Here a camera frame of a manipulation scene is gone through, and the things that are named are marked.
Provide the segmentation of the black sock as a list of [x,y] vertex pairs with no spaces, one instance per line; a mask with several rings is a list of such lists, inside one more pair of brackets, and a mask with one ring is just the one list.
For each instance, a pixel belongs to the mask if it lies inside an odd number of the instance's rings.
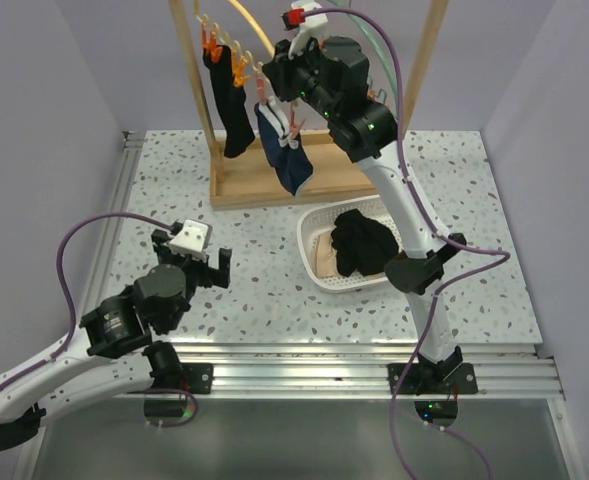
[[228,46],[216,44],[213,50],[205,48],[202,59],[209,71],[216,109],[226,132],[223,154],[236,158],[255,140],[245,108],[245,89],[234,85],[232,52]]

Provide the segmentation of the yellow clip hanger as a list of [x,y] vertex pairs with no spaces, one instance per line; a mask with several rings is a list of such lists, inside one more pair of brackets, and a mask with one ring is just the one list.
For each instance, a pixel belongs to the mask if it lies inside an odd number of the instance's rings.
[[[255,34],[266,50],[268,57],[272,59],[275,51],[274,44],[269,39],[260,23],[241,1],[228,0],[227,3],[241,16],[246,25]],[[229,46],[239,58],[244,58],[246,60],[247,65],[250,66],[256,74],[262,74],[263,62],[256,60],[250,50],[245,49],[240,41],[233,39],[232,36],[218,23],[214,22],[207,14],[202,12],[200,6],[201,2],[199,0],[192,1],[194,18],[200,23],[202,29],[205,31],[204,43],[209,43],[208,37],[211,34],[214,34],[214,38],[218,43]]]

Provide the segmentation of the green clip hanger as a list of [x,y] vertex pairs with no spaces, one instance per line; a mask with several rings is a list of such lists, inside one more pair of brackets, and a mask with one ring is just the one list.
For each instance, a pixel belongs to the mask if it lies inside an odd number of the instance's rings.
[[353,23],[357,26],[357,28],[361,31],[361,33],[365,36],[367,41],[372,46],[374,53],[376,54],[381,63],[381,66],[385,72],[385,76],[389,84],[388,89],[380,87],[379,93],[375,95],[375,98],[379,99],[380,96],[383,96],[386,103],[388,100],[392,100],[392,111],[394,113],[394,116],[398,117],[398,81],[391,52],[387,45],[387,42],[383,39],[378,30],[373,28],[369,22],[364,21],[361,17],[351,15],[350,19],[353,21]]

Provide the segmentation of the beige underwear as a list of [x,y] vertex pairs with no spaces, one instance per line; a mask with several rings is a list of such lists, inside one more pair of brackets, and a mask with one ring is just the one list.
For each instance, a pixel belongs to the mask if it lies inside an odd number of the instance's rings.
[[324,232],[318,237],[314,271],[318,278],[337,278],[340,277],[337,264],[337,251],[332,246],[332,237],[330,232]]

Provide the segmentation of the black underwear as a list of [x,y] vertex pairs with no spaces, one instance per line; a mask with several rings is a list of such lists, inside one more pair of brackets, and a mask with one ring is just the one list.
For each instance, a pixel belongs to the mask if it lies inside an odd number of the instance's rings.
[[363,276],[381,274],[385,264],[399,252],[392,231],[382,223],[352,209],[341,213],[331,232],[337,271],[343,277],[354,272]]

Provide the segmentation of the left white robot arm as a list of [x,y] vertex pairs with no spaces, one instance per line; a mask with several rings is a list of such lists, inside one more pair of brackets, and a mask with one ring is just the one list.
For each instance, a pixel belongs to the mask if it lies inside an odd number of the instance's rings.
[[228,288],[232,252],[218,264],[206,253],[206,224],[157,229],[158,263],[119,294],[103,300],[72,332],[23,364],[0,374],[0,451],[21,445],[78,408],[121,394],[143,394],[146,421],[182,426],[211,390],[209,363],[184,364],[165,335],[176,330],[200,288]]

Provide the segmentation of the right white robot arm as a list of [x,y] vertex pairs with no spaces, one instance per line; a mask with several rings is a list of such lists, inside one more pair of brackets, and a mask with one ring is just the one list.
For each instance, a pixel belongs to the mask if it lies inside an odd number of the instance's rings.
[[376,188],[401,238],[402,251],[384,272],[403,292],[419,333],[417,358],[402,376],[403,393],[438,393],[455,380],[463,356],[445,310],[432,303],[446,262],[465,245],[445,227],[402,158],[398,124],[391,111],[368,94],[369,60],[358,42],[333,36],[310,38],[297,53],[291,41],[274,47],[262,71],[282,101],[300,99],[327,123],[333,142]]

